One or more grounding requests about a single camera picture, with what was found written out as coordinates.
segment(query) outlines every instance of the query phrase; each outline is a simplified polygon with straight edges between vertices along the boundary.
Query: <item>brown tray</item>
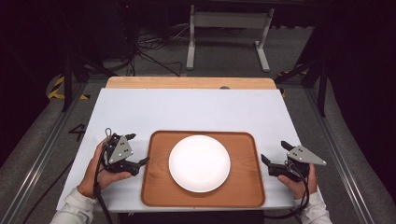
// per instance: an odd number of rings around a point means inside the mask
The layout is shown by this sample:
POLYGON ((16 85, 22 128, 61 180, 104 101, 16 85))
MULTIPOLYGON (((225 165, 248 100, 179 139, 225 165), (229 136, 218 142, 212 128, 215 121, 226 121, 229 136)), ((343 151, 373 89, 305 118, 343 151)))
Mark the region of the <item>brown tray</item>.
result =
POLYGON ((262 173, 254 138, 249 133, 158 131, 149 142, 142 202, 156 207, 261 207, 265 201, 262 173), (225 182, 209 192, 183 189, 169 171, 169 156, 181 139, 202 134, 227 149, 231 170, 225 182))

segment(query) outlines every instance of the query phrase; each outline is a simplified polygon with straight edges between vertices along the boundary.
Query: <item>metal stand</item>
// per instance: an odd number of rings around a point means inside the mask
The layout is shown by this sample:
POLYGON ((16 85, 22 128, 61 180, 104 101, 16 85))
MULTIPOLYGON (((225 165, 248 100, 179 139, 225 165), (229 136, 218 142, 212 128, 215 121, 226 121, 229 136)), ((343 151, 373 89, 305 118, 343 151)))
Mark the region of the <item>metal stand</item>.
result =
POLYGON ((187 54, 187 70, 194 67, 195 55, 195 27, 232 27, 232 28, 251 28, 262 29, 262 38, 255 41, 255 47, 259 55, 262 71, 269 72, 263 45, 270 28, 274 9, 269 9, 268 13, 229 13, 229 12, 195 12, 194 5, 191 6, 190 14, 190 44, 187 54))
POLYGON ((56 1, 45 1, 41 5, 43 6, 43 12, 46 14, 43 17, 49 18, 49 26, 54 32, 64 56, 64 108, 62 110, 64 112, 73 101, 72 76, 75 76, 77 82, 87 82, 90 78, 84 64, 90 65, 109 77, 117 76, 117 74, 79 55, 78 44, 75 42, 72 31, 69 29, 64 14, 56 1))
POLYGON ((283 81, 302 73, 306 69, 309 69, 309 70, 306 73, 301 84, 302 84, 303 88, 312 88, 314 86, 315 82, 320 77, 319 91, 318 91, 318 110, 322 117, 326 117, 326 115, 324 113, 324 103, 325 103, 325 97, 326 97, 328 69, 327 69, 327 65, 325 62, 313 61, 310 63, 302 64, 300 66, 297 66, 296 68, 294 68, 287 74, 285 74, 281 77, 277 77, 276 79, 274 79, 274 82, 275 82, 275 84, 280 84, 283 81))

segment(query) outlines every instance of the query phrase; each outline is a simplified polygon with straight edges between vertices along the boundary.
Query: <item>white plate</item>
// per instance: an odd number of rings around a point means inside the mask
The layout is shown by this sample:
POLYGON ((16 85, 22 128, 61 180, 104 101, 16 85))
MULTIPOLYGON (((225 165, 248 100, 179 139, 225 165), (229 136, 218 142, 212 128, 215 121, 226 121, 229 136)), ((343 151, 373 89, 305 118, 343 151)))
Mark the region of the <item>white plate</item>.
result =
POLYGON ((174 180, 192 192, 218 188, 230 173, 230 156, 216 139, 192 135, 180 140, 169 156, 169 170, 174 180))

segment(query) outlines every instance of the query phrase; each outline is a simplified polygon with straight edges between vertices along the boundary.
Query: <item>wrist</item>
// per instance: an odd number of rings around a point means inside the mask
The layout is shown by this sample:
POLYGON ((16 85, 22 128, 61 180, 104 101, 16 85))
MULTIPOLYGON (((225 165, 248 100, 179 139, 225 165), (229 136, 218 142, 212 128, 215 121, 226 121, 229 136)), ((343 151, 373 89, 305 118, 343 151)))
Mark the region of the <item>wrist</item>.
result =
POLYGON ((293 196, 294 196, 295 200, 299 200, 299 199, 302 199, 304 197, 304 194, 305 194, 304 190, 298 190, 298 191, 294 192, 293 196))
POLYGON ((87 198, 91 198, 91 199, 95 199, 96 198, 96 196, 95 196, 95 194, 93 192, 93 185, 92 185, 92 187, 89 188, 89 187, 85 187, 84 185, 80 184, 77 187, 77 191, 81 195, 83 195, 83 196, 85 196, 87 198))

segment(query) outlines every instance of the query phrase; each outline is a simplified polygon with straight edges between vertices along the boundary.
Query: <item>wooden table edge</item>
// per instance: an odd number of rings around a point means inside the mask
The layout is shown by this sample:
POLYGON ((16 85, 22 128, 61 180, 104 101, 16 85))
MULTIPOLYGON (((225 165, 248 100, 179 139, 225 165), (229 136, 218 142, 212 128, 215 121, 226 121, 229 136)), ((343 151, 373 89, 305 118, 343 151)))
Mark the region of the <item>wooden table edge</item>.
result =
POLYGON ((276 84, 269 77, 111 77, 106 88, 276 90, 276 84))

